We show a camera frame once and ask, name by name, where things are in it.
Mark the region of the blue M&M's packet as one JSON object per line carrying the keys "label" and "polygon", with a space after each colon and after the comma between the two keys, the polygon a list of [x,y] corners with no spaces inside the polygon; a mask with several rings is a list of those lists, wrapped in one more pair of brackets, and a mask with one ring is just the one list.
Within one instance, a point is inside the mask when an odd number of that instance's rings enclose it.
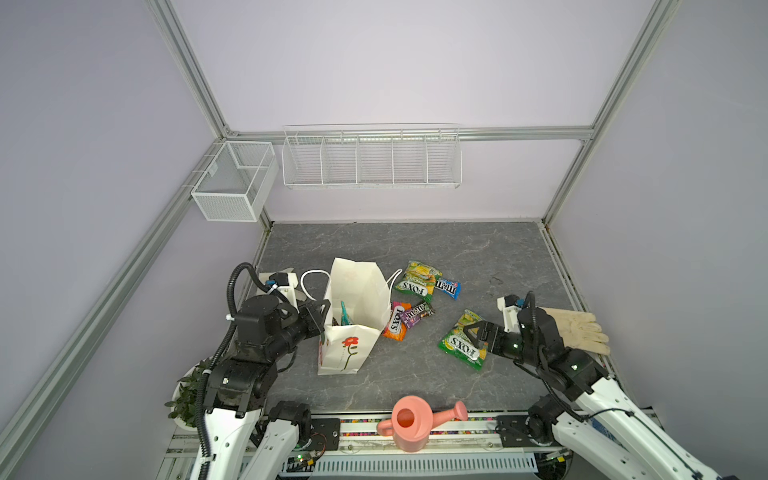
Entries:
{"label": "blue M&M's packet", "polygon": [[435,281],[435,289],[447,294],[452,299],[457,299],[461,292],[461,284],[458,281],[438,278]]}

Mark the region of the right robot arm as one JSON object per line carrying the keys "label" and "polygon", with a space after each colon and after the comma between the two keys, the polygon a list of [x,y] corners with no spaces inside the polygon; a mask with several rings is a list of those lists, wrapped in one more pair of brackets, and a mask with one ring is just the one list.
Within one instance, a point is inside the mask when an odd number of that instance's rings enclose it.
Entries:
{"label": "right robot arm", "polygon": [[474,347],[543,383],[547,393],[520,430],[533,443],[557,443],[610,479],[719,478],[636,406],[589,352],[567,345],[549,312],[526,300],[516,324],[508,331],[481,320],[463,332]]}

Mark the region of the small potted plant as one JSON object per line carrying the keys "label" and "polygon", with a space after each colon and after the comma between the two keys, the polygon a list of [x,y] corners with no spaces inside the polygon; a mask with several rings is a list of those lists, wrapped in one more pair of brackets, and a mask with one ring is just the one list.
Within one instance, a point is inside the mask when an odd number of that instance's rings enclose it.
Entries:
{"label": "small potted plant", "polygon": [[167,417],[179,428],[188,431],[196,431],[196,399],[199,382],[203,371],[210,368],[212,358],[199,361],[190,368],[176,383],[173,395],[165,403],[169,409]]}

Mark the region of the white vented rail cover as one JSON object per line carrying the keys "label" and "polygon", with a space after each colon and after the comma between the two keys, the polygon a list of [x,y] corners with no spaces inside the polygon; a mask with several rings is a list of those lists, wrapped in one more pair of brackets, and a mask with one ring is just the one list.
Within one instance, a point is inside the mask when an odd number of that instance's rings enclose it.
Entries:
{"label": "white vented rail cover", "polygon": [[315,465],[300,468],[285,463],[282,478],[331,477],[450,477],[472,474],[535,474],[533,453],[399,454],[324,456]]}

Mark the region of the teal snack pack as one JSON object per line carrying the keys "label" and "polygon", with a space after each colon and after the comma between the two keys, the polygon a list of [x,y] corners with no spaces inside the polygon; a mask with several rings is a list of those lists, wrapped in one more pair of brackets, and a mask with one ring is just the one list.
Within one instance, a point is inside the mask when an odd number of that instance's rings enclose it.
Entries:
{"label": "teal snack pack", "polygon": [[353,320],[351,318],[351,315],[349,313],[349,310],[347,308],[347,305],[344,301],[340,302],[341,307],[341,320],[340,325],[341,326],[349,326],[353,324]]}

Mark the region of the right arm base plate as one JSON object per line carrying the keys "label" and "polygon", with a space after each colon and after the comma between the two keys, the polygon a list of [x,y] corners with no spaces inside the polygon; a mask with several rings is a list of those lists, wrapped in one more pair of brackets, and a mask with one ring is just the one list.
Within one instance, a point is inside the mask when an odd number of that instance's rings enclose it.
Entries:
{"label": "right arm base plate", "polygon": [[538,416],[499,415],[494,431],[505,448],[557,445],[551,423]]}

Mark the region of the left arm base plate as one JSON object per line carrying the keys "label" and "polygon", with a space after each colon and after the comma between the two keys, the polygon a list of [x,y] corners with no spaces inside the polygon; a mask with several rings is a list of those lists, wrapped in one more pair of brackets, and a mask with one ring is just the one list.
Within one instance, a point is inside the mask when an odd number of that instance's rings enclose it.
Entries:
{"label": "left arm base plate", "polygon": [[313,417],[309,424],[299,426],[296,451],[337,451],[341,440],[341,419]]}

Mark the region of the green Fox's spring tea bag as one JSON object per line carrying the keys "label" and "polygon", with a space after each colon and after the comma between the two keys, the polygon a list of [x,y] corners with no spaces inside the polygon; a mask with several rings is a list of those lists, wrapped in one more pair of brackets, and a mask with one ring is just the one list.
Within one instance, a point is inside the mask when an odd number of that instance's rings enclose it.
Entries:
{"label": "green Fox's spring tea bag", "polygon": [[483,318],[475,312],[465,310],[453,328],[440,340],[438,347],[475,371],[481,371],[486,360],[487,350],[475,347],[464,333],[464,328],[482,320]]}

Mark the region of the white paper gift bag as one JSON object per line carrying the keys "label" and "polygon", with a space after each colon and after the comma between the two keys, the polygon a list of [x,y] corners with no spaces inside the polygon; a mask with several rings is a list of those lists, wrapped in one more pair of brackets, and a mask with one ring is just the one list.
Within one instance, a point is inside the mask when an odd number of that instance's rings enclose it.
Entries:
{"label": "white paper gift bag", "polygon": [[[331,302],[318,346],[320,376],[358,373],[387,326],[392,290],[403,271],[385,277],[374,262],[336,258],[329,271],[323,298]],[[347,305],[353,324],[341,326],[340,302]]]}

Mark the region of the pink watering can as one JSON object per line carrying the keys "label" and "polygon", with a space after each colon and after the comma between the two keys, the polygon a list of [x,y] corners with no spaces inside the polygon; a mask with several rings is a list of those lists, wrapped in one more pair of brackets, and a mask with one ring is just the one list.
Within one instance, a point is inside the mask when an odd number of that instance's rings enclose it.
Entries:
{"label": "pink watering can", "polygon": [[468,420],[468,410],[462,401],[449,410],[434,412],[426,400],[406,396],[396,402],[391,417],[380,421],[376,431],[380,436],[391,437],[398,449],[415,453],[427,445],[435,428],[454,420]]}

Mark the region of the beige work glove right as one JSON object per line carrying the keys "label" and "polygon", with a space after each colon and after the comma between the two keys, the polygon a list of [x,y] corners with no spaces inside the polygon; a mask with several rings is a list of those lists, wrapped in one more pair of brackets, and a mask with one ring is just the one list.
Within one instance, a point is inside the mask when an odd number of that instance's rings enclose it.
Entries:
{"label": "beige work glove right", "polygon": [[556,322],[566,346],[598,355],[611,353],[609,337],[603,332],[594,314],[546,307],[544,311]]}

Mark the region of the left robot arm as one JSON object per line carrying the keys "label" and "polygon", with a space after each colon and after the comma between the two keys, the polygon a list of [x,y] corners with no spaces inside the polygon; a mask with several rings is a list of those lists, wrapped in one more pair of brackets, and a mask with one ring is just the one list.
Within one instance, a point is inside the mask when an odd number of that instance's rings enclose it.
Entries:
{"label": "left robot arm", "polygon": [[332,311],[328,299],[289,299],[288,285],[283,272],[262,282],[249,262],[230,274],[228,329],[197,386],[194,479],[275,479],[291,453],[316,436],[307,404],[265,408],[279,360],[321,336]]}

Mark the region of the green Fox's candy bag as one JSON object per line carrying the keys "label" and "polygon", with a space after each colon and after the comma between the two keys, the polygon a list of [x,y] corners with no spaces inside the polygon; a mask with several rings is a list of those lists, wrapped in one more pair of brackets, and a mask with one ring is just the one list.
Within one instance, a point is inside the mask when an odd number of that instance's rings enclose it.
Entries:
{"label": "green Fox's candy bag", "polygon": [[442,275],[442,271],[436,267],[420,261],[410,261],[402,277],[395,283],[394,289],[431,303],[436,283]]}

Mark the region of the white mesh box basket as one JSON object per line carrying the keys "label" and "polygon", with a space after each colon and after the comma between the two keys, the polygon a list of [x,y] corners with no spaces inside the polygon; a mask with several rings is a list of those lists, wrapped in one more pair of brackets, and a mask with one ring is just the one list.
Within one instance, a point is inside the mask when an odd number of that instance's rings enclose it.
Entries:
{"label": "white mesh box basket", "polygon": [[192,189],[211,222],[258,222],[279,168],[270,142],[225,141]]}

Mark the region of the brown M&M's packet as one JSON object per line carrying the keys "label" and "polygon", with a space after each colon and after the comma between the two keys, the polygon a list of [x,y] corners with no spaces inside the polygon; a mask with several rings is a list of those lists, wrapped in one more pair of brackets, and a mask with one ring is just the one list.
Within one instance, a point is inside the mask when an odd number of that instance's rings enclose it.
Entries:
{"label": "brown M&M's packet", "polygon": [[408,329],[411,329],[423,318],[430,317],[434,314],[435,310],[432,305],[427,302],[422,302],[402,312],[399,315],[399,318]]}

